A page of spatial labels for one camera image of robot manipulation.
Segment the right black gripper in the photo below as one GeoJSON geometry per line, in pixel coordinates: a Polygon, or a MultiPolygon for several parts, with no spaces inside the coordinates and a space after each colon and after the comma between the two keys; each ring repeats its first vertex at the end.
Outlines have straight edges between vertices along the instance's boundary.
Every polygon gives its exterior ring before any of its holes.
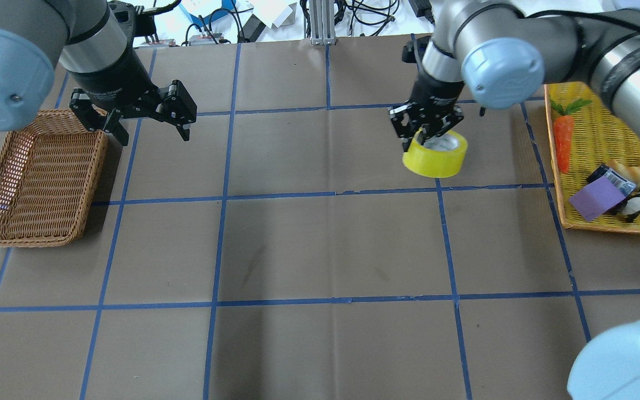
{"type": "Polygon", "coordinates": [[[429,146],[463,121],[457,99],[464,82],[442,81],[419,70],[409,99],[389,109],[389,121],[399,140],[409,138],[409,149],[429,146]]]}

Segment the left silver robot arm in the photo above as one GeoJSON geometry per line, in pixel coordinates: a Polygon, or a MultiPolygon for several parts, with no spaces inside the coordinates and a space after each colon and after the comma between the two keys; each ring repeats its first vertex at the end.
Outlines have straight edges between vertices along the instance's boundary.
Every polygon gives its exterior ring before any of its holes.
{"type": "Polygon", "coordinates": [[[0,1],[0,132],[36,118],[61,66],[78,83],[69,108],[84,129],[126,146],[124,119],[147,117],[190,139],[197,105],[184,84],[153,84],[134,50],[153,18],[180,5],[137,8],[121,1],[0,1]]]}

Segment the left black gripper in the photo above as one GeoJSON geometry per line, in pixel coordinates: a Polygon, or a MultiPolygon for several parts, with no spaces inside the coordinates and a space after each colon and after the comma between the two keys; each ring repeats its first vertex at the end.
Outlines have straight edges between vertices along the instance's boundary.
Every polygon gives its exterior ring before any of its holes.
{"type": "Polygon", "coordinates": [[[126,147],[129,133],[122,124],[123,109],[139,107],[146,116],[175,127],[181,139],[190,140],[191,125],[197,121],[197,104],[180,79],[165,88],[152,83],[135,50],[126,50],[108,66],[89,73],[71,73],[97,112],[96,130],[111,134],[126,147]]]}

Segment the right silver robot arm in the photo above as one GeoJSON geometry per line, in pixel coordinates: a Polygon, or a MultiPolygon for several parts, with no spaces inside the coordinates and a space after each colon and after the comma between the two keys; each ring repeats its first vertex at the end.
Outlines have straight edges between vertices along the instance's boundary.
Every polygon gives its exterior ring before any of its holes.
{"type": "MultiPolygon", "coordinates": [[[[464,87],[484,110],[507,109],[544,84],[585,83],[640,138],[640,8],[525,15],[511,1],[449,1],[434,33],[412,39],[417,65],[409,99],[389,109],[404,166],[420,176],[456,175],[467,142],[452,130],[464,87]]],[[[587,342],[567,379],[571,399],[640,399],[640,321],[587,342]]]]}

